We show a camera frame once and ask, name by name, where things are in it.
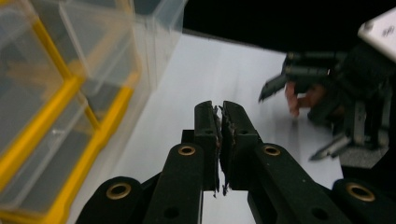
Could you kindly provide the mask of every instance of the transparent plastic box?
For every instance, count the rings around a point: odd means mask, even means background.
[[[65,63],[73,64],[78,61],[78,54],[59,12],[61,1],[63,0],[30,0]]]
[[[0,157],[63,84],[24,0],[0,5]]]
[[[92,138],[93,127],[80,95],[67,106],[35,151],[0,192],[0,209],[43,214]]]
[[[141,76],[132,10],[94,2],[59,2],[62,20],[82,64],[83,69],[77,73],[88,79],[83,92],[95,95],[104,83],[132,89]]]
[[[187,0],[131,0],[135,41],[145,58],[153,89],[161,81],[182,34],[186,4]]]

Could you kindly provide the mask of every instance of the yellow edge trim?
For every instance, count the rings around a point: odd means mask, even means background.
[[[79,77],[66,80],[3,154],[0,158],[0,191],[4,189],[12,176],[17,173],[21,165],[50,129],[52,123],[64,111],[65,107],[78,92],[82,82],[82,78]]]
[[[94,134],[43,223],[66,222],[71,203],[74,201],[100,149],[107,144],[111,135],[118,129],[133,93],[134,91],[129,88],[120,90],[106,117],[101,122],[101,129]]]
[[[92,127],[95,130],[100,129],[100,123],[99,123],[97,117],[95,116],[95,113],[93,112],[92,108],[87,106],[87,108],[85,109],[85,115],[87,116],[88,120],[90,121]]]
[[[67,64],[64,62],[61,54],[57,50],[55,44],[53,43],[50,35],[48,34],[43,22],[41,20],[37,20],[34,24],[32,24],[32,28],[35,31],[38,39],[40,40],[43,47],[46,49],[47,53],[51,57],[55,66],[58,68],[59,73],[63,78],[70,78],[73,75],[70,73]]]

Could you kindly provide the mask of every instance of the brass screw hole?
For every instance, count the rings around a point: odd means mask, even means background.
[[[280,150],[275,147],[264,147],[264,153],[270,156],[278,156],[280,155]]]
[[[347,184],[346,191],[353,197],[367,203],[373,202],[375,200],[374,194],[369,189],[359,184]]]
[[[106,196],[111,200],[118,200],[126,197],[131,192],[131,185],[127,183],[116,183],[107,189]]]
[[[193,148],[193,147],[181,147],[178,150],[178,154],[180,154],[182,156],[190,156],[194,153],[195,153],[195,148]]]

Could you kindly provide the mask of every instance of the white table surface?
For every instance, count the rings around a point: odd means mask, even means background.
[[[182,131],[193,129],[194,107],[208,100],[213,105],[227,100],[243,106],[263,142],[287,149],[316,182],[330,189],[342,178],[339,160],[308,158],[332,140],[331,132],[313,126],[306,110],[294,119],[283,91],[258,103],[262,85],[280,72],[284,57],[283,52],[183,35],[126,146],[116,150],[110,141],[113,148],[105,147],[98,156],[68,223],[76,221],[85,202],[109,178],[122,175],[144,182],[158,174],[170,148],[180,143]],[[205,192],[203,223],[254,223],[247,196],[231,190],[226,197],[219,192],[214,198],[212,191]]]

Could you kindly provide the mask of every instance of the yellow frame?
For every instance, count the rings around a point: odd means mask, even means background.
[[[11,0],[0,0],[0,7]],[[71,74],[67,64],[56,49],[47,30],[39,18],[32,24],[37,37],[53,60],[55,66],[64,78],[64,84],[56,91],[48,103],[41,108],[34,119],[13,141],[7,152],[0,158],[0,191],[4,189],[9,180],[18,172],[37,144],[48,132],[51,125],[61,115],[70,101],[78,94],[85,78]],[[137,78],[141,75],[141,63],[138,61]],[[136,81],[136,73],[129,76],[127,82]],[[86,109],[86,116],[90,120],[94,133],[70,176],[58,193],[48,213],[44,215],[28,214],[24,212],[0,211],[0,218],[4,221],[16,223],[54,224],[65,223],[69,209],[74,201],[80,186],[94,163],[100,150],[106,145],[111,135],[118,129],[129,101],[134,94],[130,87],[122,87],[113,100],[104,119],[99,122],[90,107]]]
[[[79,191],[79,187],[84,182],[97,154],[100,152],[101,148],[106,145],[111,135],[117,130],[128,108],[128,103],[133,93],[134,91],[129,88],[122,88],[119,91],[105,118],[100,123],[100,129],[95,130],[91,141],[79,158],[77,165],[74,167],[54,204],[46,215],[37,217],[34,215],[29,216],[28,214],[1,211],[0,218],[11,222],[27,224],[65,223],[69,215],[71,204]]]

